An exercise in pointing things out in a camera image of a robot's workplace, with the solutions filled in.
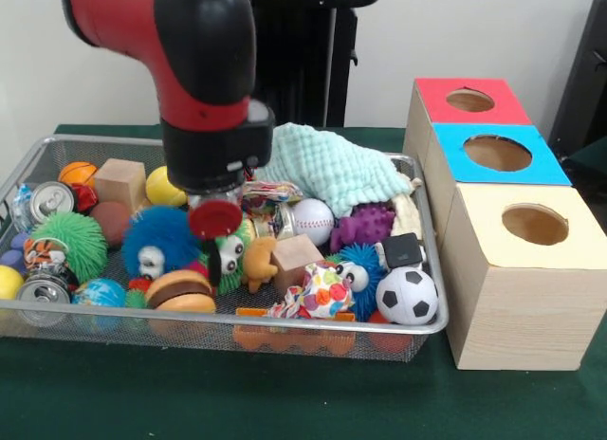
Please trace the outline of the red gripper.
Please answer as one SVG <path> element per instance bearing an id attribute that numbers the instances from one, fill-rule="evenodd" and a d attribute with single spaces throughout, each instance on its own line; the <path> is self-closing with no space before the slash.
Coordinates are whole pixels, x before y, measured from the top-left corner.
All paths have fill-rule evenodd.
<path id="1" fill-rule="evenodd" d="M 221 199 L 205 200 L 188 212 L 191 232 L 202 240 L 229 236 L 238 230 L 242 220 L 240 207 Z"/>

